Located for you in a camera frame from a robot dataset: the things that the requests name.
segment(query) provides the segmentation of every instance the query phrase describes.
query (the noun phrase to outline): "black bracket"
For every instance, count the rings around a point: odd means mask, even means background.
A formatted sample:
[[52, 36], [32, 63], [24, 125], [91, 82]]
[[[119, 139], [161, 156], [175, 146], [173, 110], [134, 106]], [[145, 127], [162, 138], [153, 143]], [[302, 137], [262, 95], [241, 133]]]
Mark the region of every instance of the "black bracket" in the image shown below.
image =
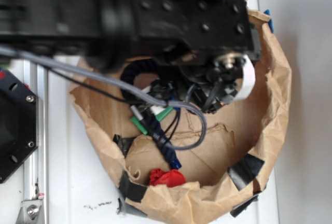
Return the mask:
[[37, 149], [37, 97], [11, 72], [0, 73], [1, 184]]

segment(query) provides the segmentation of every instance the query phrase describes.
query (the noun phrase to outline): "paper bag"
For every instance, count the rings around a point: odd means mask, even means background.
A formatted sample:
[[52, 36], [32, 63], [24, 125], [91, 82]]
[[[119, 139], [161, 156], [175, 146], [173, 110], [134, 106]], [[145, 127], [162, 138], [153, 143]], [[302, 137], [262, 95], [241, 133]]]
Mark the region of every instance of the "paper bag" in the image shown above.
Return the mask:
[[[262, 44], [262, 58], [255, 66], [255, 87], [245, 101], [231, 103], [216, 114], [206, 116], [209, 129], [201, 146], [177, 151], [183, 165], [180, 172], [188, 181], [182, 186], [146, 186], [152, 169], [167, 171], [170, 167], [152, 139], [141, 135], [130, 121], [132, 113], [128, 105], [82, 87], [75, 87], [70, 92], [71, 101], [85, 123], [106, 172], [115, 185], [126, 192], [126, 203], [149, 218], [172, 224], [209, 223], [266, 187], [285, 139], [291, 100], [291, 68], [266, 23], [269, 16], [252, 10], [249, 15], [259, 30]], [[121, 73], [112, 76], [119, 78]], [[81, 79], [121, 97], [117, 88]], [[173, 118], [174, 113], [162, 121], [162, 127], [165, 129]], [[192, 144], [198, 139], [200, 128], [197, 117], [182, 110], [179, 129], [172, 142], [175, 145]], [[115, 134], [137, 137], [126, 158], [112, 141]], [[243, 163], [244, 158], [257, 158], [262, 163], [255, 178], [239, 185], [230, 176], [230, 168]], [[132, 189], [126, 186], [126, 178]]]

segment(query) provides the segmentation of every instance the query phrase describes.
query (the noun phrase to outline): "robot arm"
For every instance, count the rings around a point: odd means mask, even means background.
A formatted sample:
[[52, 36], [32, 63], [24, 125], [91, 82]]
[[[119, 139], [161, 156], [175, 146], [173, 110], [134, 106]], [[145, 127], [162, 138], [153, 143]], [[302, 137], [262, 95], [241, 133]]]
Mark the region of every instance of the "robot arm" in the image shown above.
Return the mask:
[[[0, 43], [81, 54], [102, 72], [151, 56], [161, 83], [176, 81], [182, 99], [195, 85], [190, 100], [205, 113], [235, 100], [236, 80], [260, 59], [245, 0], [0, 0]], [[243, 85], [250, 92], [253, 83]]]

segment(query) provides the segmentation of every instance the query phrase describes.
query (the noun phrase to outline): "black plastic part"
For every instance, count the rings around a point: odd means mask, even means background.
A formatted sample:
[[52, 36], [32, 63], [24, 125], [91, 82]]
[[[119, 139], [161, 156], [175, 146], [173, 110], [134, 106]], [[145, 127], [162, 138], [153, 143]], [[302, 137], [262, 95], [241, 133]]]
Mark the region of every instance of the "black plastic part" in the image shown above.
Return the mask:
[[97, 0], [0, 0], [0, 43], [40, 55], [99, 54]]
[[120, 135], [115, 134], [113, 141], [119, 146], [124, 157], [127, 156], [130, 146], [133, 144], [135, 137], [122, 138]]
[[255, 179], [263, 165], [263, 160], [247, 154], [227, 171], [237, 189], [241, 191]]
[[230, 213], [231, 216], [233, 216], [234, 218], [236, 218], [239, 214], [241, 214], [243, 211], [246, 210], [246, 208], [252, 204], [253, 202], [258, 201], [258, 194], [253, 195], [253, 197], [251, 197], [249, 200], [247, 200], [246, 202], [242, 203], [241, 205], [235, 207]]
[[0, 79], [0, 184], [37, 148], [37, 97], [11, 72], [3, 72], [5, 77]]
[[145, 195], [147, 187], [132, 183], [129, 179], [128, 174], [126, 172], [123, 172], [119, 190], [121, 191], [124, 198], [128, 198], [133, 202], [141, 202]]
[[251, 28], [245, 0], [0, 0], [0, 43], [84, 54], [104, 72], [137, 55], [197, 66], [229, 52], [251, 54]]

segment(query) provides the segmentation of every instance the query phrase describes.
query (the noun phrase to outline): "screw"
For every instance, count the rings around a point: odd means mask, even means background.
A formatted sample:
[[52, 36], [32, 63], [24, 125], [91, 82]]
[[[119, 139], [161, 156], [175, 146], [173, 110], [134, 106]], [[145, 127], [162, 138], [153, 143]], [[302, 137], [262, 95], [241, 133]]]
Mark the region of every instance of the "screw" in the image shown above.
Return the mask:
[[26, 212], [27, 215], [29, 215], [30, 217], [35, 217], [38, 215], [39, 208], [35, 205], [31, 205], [30, 207], [27, 208]]
[[172, 11], [173, 10], [173, 6], [170, 2], [164, 2], [162, 3], [162, 7], [166, 10], [166, 11]]
[[235, 59], [234, 58], [226, 58], [223, 60], [223, 65], [225, 66], [226, 69], [232, 69], [234, 68], [234, 63], [235, 63]]
[[204, 23], [204, 24], [202, 24], [202, 29], [203, 29], [205, 32], [208, 32], [208, 31], [210, 30], [210, 27], [209, 27], [206, 23]]
[[225, 68], [226, 69], [232, 69], [232, 68], [234, 68], [234, 65], [233, 65], [233, 63], [226, 63]]
[[237, 4], [233, 4], [233, 11], [235, 13], [239, 13], [240, 12], [239, 6]]
[[243, 26], [241, 23], [239, 23], [239, 24], [237, 25], [237, 31], [238, 31], [240, 34], [243, 34], [243, 33], [244, 33], [244, 26]]
[[32, 95], [29, 95], [26, 97], [26, 101], [28, 101], [29, 103], [34, 103], [35, 102], [35, 97], [33, 97]]
[[147, 0], [142, 0], [142, 1], [141, 1], [141, 7], [142, 7], [143, 9], [149, 10], [149, 9], [151, 8], [151, 4], [150, 4], [150, 2], [147, 1]]
[[200, 1], [200, 2], [198, 2], [198, 7], [199, 7], [201, 10], [206, 10], [208, 6], [207, 6], [206, 2], [204, 2], [204, 1]]

